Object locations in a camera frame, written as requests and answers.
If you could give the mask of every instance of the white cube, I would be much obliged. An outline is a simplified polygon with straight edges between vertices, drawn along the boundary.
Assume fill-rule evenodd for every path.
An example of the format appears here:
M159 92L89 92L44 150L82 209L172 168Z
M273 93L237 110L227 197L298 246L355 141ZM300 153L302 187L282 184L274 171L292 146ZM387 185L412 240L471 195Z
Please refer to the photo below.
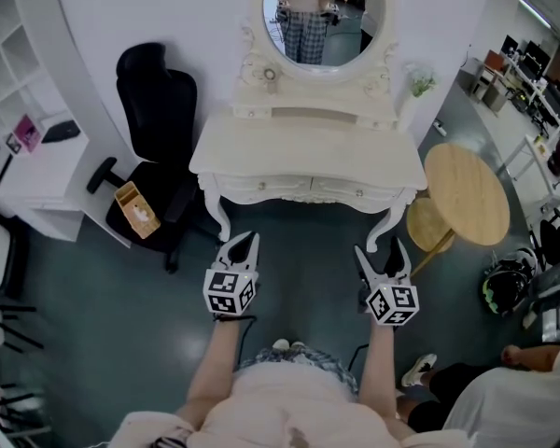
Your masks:
M404 325L419 312L417 288L380 284L367 298L378 325Z
M208 269L203 296L212 314L240 315L255 298L257 273Z

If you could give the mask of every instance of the fluorescent light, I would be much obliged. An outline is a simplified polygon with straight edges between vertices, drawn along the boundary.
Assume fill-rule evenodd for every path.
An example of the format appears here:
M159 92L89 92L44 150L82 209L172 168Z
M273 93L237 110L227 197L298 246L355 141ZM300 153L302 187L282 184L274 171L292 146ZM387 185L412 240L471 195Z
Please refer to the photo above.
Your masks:
M541 21L541 23L543 23L548 28L552 28L552 26L548 22L546 22L546 20L540 14L538 14L538 12L532 6L530 6L525 0L519 0L519 2L521 2L521 5L523 5L523 7L529 10L536 19Z

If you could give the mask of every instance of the mirror frame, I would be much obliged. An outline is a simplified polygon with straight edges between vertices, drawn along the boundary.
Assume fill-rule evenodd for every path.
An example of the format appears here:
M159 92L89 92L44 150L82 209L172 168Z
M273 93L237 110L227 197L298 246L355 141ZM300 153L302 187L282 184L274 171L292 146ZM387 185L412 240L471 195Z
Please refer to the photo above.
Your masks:
M310 83L346 81L365 74L383 64L390 46L394 44L394 0L384 0L385 17L376 35L363 53L342 66L303 68L288 59L272 42L263 14L263 0L250 0L250 23L258 49L287 75Z

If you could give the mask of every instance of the person's right hand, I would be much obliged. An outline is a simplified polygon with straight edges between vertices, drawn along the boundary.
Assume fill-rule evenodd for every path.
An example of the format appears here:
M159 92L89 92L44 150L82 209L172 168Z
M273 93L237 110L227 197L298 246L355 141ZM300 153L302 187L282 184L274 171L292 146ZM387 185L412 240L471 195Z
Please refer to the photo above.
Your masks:
M505 365L518 365L519 363L521 363L519 361L519 355L521 354L521 349L519 347L517 347L516 345L508 345L506 347L504 347L504 350L502 350L502 362Z

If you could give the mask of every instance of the oval mirror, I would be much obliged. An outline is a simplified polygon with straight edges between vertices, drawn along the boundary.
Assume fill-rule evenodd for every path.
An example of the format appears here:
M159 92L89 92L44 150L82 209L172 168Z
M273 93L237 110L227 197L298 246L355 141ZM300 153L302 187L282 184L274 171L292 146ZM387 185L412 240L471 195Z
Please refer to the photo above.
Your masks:
M278 50L302 67L351 62L381 33L385 0L263 0Z

